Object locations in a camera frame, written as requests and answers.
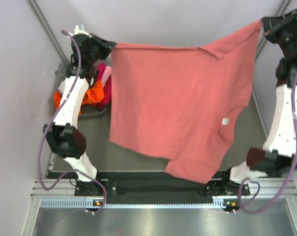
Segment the salmon pink t shirt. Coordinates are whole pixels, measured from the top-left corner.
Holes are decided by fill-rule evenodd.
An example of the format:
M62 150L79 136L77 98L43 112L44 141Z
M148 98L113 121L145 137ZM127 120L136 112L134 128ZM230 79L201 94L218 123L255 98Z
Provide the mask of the salmon pink t shirt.
M165 158L165 172L207 183L248 106L261 21L201 47L118 43L111 53L110 142Z

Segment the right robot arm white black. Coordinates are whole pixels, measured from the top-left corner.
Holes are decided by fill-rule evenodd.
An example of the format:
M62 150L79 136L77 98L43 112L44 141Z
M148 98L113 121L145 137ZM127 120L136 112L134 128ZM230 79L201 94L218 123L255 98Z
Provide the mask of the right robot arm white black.
M277 44L283 58L276 69L276 105L269 135L261 149L251 147L246 160L229 168L221 181L221 190L228 195L238 193L245 177L275 177L287 174L296 152L297 119L297 8L277 17L263 17L265 39Z

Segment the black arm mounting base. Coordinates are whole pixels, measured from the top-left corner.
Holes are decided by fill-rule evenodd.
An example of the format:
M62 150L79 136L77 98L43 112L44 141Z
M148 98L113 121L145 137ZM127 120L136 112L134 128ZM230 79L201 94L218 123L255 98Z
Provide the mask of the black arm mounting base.
M107 197L106 203L209 203L216 196L237 197L239 184L229 179L229 171L219 171L206 184L173 177L161 171L100 172L94 182L70 178L75 196Z

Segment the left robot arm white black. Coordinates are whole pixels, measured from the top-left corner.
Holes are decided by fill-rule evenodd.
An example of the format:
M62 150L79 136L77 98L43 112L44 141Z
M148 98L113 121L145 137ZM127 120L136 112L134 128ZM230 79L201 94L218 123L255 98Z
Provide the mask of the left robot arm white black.
M73 53L66 69L65 90L52 120L43 127L43 139L51 151L61 157L77 175L78 190L86 195L104 193L97 180L97 169L86 154L87 142L78 130L78 117L84 95L96 84L94 64L105 60L116 42L107 41L84 30L62 33L71 39Z

